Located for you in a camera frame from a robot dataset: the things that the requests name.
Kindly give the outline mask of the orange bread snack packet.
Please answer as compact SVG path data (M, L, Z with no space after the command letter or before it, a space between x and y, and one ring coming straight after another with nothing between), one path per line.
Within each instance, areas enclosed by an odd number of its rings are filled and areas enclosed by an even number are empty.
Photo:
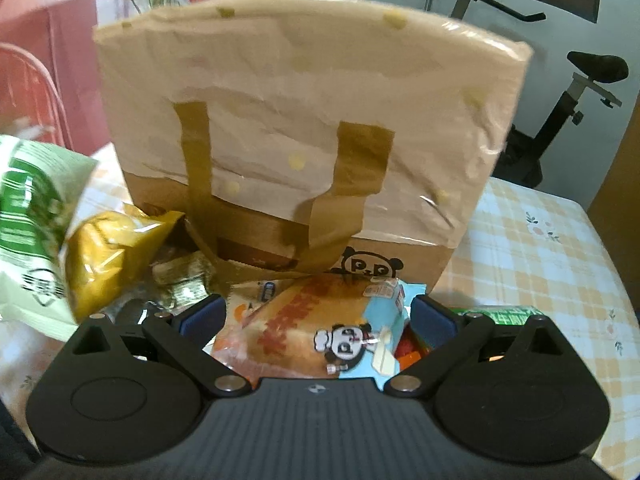
M395 352L423 284L318 274L231 287L209 353L251 384L262 378L371 378L400 371Z

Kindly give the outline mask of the green snack packet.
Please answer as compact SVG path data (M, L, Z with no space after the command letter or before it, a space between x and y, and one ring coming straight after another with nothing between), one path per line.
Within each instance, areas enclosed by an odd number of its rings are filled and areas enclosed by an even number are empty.
M451 308L458 315L480 313L498 325L524 325L530 316L542 315L541 310L531 306L480 306L475 308Z

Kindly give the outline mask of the small olive candy packet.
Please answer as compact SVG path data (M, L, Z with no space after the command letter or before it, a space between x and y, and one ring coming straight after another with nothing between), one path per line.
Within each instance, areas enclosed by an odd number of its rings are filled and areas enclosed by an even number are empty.
M180 313L207 298L213 274L212 265L201 252L152 266L153 281L160 289L160 304L172 313Z

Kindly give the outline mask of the checkered yellow tablecloth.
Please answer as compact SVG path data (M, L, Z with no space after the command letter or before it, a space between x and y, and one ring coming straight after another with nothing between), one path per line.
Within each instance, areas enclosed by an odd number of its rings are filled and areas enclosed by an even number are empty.
M490 180L435 296L454 307L533 306L553 318L610 400L597 461L617 479L638 476L639 326L581 206Z

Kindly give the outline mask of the gold foil snack packet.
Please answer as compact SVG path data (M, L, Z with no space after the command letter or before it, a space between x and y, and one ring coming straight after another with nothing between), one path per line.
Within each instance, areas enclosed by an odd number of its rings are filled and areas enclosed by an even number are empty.
M176 224L179 211L149 216L135 206L104 211L81 222L68 239L65 277L80 323L144 279Z

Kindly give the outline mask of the green white snack bag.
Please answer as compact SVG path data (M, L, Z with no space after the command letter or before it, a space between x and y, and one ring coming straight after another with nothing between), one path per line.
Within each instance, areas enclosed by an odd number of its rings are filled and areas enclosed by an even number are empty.
M1 318L66 341L77 328L58 255L96 160L1 137Z

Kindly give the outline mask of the red pink curtain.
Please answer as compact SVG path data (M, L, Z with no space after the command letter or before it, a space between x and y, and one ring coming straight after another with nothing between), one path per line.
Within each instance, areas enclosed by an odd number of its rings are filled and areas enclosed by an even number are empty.
M85 155L109 144L93 29L142 13L127 0L1 0L1 42L12 48L1 55L2 130L36 125Z

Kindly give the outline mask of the brown cardboard box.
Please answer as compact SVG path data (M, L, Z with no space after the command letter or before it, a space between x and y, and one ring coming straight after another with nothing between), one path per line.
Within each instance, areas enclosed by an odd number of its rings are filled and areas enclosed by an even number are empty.
M132 201L222 282L433 286L506 144L532 49L368 0L205 0L93 34Z

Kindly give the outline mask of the black exercise bike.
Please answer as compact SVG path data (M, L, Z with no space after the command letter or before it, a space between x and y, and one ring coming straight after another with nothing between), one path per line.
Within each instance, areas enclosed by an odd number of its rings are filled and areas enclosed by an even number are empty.
M429 8L432 1L425 0L425 6ZM598 20L600 0L536 1L570 12L591 23ZM546 14L542 12L523 14L506 6L500 0L456 0L450 16L461 20L472 2L485 3L526 24L539 23L546 19ZM575 125L582 122L584 114L578 110L578 102L586 90L597 93L601 102L608 108L622 105L622 102L605 87L608 84L617 84L628 77L628 64L623 58L617 55L580 51L570 51L566 58L576 68L570 85L561 93L536 136L526 136L517 128L511 128L506 138L506 145L492 173L495 178L524 185L526 188L536 188L541 184L541 156L567 122Z

